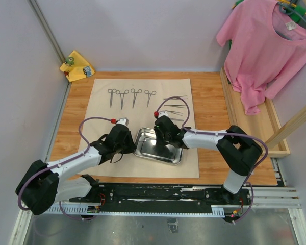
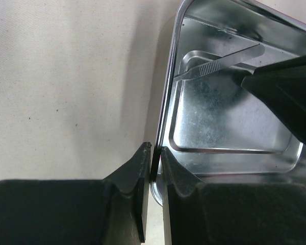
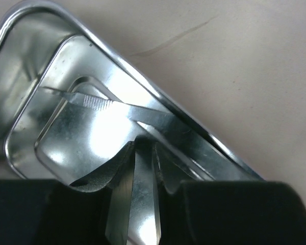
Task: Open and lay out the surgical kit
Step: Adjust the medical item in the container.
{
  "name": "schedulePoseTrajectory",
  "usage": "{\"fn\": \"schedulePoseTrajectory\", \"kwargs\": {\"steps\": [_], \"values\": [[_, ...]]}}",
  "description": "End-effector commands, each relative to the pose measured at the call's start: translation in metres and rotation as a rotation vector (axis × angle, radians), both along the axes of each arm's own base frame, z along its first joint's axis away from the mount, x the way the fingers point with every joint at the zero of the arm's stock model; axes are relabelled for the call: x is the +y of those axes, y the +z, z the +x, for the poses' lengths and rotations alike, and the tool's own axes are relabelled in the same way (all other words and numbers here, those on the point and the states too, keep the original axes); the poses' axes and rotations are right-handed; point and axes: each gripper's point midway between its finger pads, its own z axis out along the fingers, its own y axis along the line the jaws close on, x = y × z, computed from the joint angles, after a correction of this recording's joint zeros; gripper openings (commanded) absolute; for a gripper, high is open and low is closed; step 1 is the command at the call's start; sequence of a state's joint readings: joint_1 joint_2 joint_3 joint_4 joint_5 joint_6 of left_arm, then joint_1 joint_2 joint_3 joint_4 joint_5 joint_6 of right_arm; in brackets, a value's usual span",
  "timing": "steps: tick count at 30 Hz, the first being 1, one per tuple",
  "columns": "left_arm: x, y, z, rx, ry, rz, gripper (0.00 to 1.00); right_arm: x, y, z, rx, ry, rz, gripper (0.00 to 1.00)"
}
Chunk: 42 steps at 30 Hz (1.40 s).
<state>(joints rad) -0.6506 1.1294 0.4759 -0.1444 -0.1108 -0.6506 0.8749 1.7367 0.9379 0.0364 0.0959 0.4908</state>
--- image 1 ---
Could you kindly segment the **steel surgical forceps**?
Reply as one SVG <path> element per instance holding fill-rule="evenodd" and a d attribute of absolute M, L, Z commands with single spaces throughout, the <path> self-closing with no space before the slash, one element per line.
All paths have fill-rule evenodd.
<path fill-rule="evenodd" d="M 186 95 L 182 95 L 182 96 L 170 96 L 170 97 L 163 98 L 163 100 L 178 100 L 178 99 L 186 100 L 188 99 L 188 97 Z"/>

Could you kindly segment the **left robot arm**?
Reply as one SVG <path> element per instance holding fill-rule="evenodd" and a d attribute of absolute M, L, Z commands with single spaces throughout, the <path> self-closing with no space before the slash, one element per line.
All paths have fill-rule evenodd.
<path fill-rule="evenodd" d="M 49 163 L 33 162 L 15 191 L 20 209 L 40 215 L 57 202 L 71 199 L 95 201 L 99 196 L 99 183 L 90 175 L 81 175 L 77 179 L 71 177 L 112 162 L 116 154 L 131 154 L 135 148 L 126 119 L 122 118 L 109 134 L 76 154 Z"/>

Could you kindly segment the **beige cloth wrap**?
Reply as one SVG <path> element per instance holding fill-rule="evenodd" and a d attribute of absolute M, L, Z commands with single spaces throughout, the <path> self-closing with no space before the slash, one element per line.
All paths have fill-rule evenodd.
<path fill-rule="evenodd" d="M 124 96 L 123 109 L 120 108 L 120 96 L 114 94 L 113 104 L 110 108 L 110 94 L 108 89 L 115 88 L 129 94 Z M 134 108 L 132 108 L 132 88 L 142 89 L 137 95 Z M 156 91 L 146 107 L 147 95 L 145 90 Z M 188 99 L 163 100 L 170 96 L 186 95 Z M 136 137 L 139 129 L 153 128 L 155 125 L 154 112 L 156 110 L 170 110 L 182 112 L 183 115 L 168 113 L 171 118 L 186 120 L 187 126 L 195 127 L 194 113 L 187 112 L 186 108 L 165 107 L 164 105 L 188 105 L 193 109 L 191 83 L 189 79 L 95 79 L 89 97 L 85 114 L 86 122 L 83 124 L 82 134 L 89 142 L 98 140 L 103 134 L 110 132 L 112 124 L 109 119 L 128 118 L 129 129 L 133 137 Z M 117 155 L 112 162 L 106 162 L 99 166 L 84 171 L 86 174 L 107 177 L 135 177 L 135 178 L 198 178 L 199 164 L 196 149 L 184 150 L 180 164 L 176 166 L 147 160 L 135 156 L 133 153 L 123 156 Z"/>

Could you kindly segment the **steel surgical scissors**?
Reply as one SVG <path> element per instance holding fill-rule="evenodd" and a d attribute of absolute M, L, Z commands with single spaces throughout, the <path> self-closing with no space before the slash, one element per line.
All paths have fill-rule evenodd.
<path fill-rule="evenodd" d="M 118 90 L 115 89 L 115 88 L 113 88 L 113 89 L 110 88 L 110 89 L 107 90 L 107 92 L 110 94 L 110 108 L 111 108 L 112 104 L 113 104 L 113 96 L 114 96 L 114 94 L 116 94 L 118 92 Z"/>

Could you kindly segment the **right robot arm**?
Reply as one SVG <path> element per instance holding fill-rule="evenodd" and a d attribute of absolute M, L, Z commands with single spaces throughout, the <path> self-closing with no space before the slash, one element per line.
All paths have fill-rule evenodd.
<path fill-rule="evenodd" d="M 239 198 L 239 190 L 262 154 L 257 139 L 247 135 L 240 127 L 227 130 L 201 131 L 190 127 L 179 128 L 164 111 L 155 112 L 154 131 L 156 141 L 177 149 L 207 149 L 218 151 L 230 168 L 223 184 L 221 199 L 233 204 Z"/>

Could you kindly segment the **steel hemostat clamp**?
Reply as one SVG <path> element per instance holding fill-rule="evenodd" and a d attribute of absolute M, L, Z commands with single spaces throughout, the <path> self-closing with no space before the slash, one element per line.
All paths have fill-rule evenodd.
<path fill-rule="evenodd" d="M 130 90 L 130 92 L 133 94 L 132 108 L 134 108 L 135 102 L 136 102 L 136 98 L 137 98 L 137 95 L 142 93 L 142 89 L 135 89 L 135 88 L 132 88 L 132 89 Z"/>

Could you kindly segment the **long steel hemostat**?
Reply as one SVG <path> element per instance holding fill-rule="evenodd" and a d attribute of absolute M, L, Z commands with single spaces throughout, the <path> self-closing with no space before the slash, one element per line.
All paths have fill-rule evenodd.
<path fill-rule="evenodd" d="M 147 103 L 146 103 L 146 107 L 148 108 L 149 103 L 150 103 L 150 99 L 153 95 L 156 95 L 156 91 L 149 91 L 149 90 L 145 90 L 144 93 L 147 95 Z"/>

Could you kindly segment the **stainless steel tray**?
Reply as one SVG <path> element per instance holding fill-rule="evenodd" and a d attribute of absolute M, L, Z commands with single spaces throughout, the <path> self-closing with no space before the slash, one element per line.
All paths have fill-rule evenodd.
<path fill-rule="evenodd" d="M 136 140 L 134 155 L 151 161 L 156 161 L 172 166 L 180 164 L 182 160 L 182 149 L 174 146 L 158 144 L 155 131 L 150 128 L 139 129 Z"/>

